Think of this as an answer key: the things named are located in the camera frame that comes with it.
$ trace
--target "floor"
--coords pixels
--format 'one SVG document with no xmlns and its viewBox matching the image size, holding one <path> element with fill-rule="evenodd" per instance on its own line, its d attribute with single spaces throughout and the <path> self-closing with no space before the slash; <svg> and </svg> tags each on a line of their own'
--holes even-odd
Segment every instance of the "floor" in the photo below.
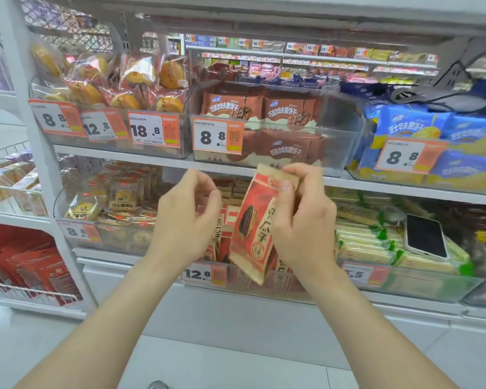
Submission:
<svg viewBox="0 0 486 389">
<path fill-rule="evenodd" d="M 26 140 L 23 128 L 0 124 L 0 147 Z M 79 324 L 0 307 L 0 389 L 10 389 Z M 347 370 L 142 336 L 120 389 L 162 380 L 171 389 L 356 389 Z"/>
</svg>

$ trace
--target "hand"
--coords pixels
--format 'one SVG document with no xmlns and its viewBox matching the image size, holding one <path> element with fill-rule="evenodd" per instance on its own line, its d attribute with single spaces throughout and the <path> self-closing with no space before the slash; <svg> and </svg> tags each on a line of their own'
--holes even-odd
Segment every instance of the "hand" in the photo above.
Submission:
<svg viewBox="0 0 486 389">
<path fill-rule="evenodd" d="M 205 206 L 202 215 L 196 205 Z M 189 169 L 180 183 L 158 201 L 153 238 L 145 260 L 165 263 L 176 276 L 200 258 L 218 223 L 221 194 L 212 179 Z"/>
<path fill-rule="evenodd" d="M 301 178 L 301 202 L 294 214 L 295 191 L 284 182 L 276 201 L 272 240 L 279 257 L 306 287 L 339 270 L 333 252 L 337 209 L 324 193 L 322 168 L 295 163 L 282 170 Z"/>
</svg>

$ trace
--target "white smartphone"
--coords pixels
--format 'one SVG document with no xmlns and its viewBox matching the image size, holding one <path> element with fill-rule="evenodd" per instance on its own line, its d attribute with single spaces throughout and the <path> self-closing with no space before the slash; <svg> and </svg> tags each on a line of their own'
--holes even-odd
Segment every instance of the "white smartphone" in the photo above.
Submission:
<svg viewBox="0 0 486 389">
<path fill-rule="evenodd" d="M 445 237 L 438 221 L 407 214 L 405 221 L 405 248 L 407 251 L 434 257 L 448 258 Z"/>
</svg>

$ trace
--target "phone screen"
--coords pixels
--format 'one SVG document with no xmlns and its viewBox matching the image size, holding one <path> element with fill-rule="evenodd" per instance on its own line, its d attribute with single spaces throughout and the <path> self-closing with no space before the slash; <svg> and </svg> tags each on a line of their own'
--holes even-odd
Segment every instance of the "phone screen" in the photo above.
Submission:
<svg viewBox="0 0 486 389">
<path fill-rule="evenodd" d="M 447 257 L 439 222 L 407 214 L 406 232 L 410 247 L 438 257 Z"/>
</svg>

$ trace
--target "person's right hand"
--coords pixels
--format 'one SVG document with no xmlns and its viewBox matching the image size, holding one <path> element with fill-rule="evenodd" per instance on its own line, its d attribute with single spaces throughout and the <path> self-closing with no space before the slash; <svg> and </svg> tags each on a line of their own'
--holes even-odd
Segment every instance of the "person's right hand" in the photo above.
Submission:
<svg viewBox="0 0 486 389">
<path fill-rule="evenodd" d="M 334 257 L 337 209 L 324 193 L 322 168 L 295 163 L 282 170 L 301 179 L 301 202 L 294 214 L 295 191 L 291 182 L 284 182 L 276 201 L 272 240 L 279 258 L 306 287 L 321 275 L 340 270 Z"/>
</svg>

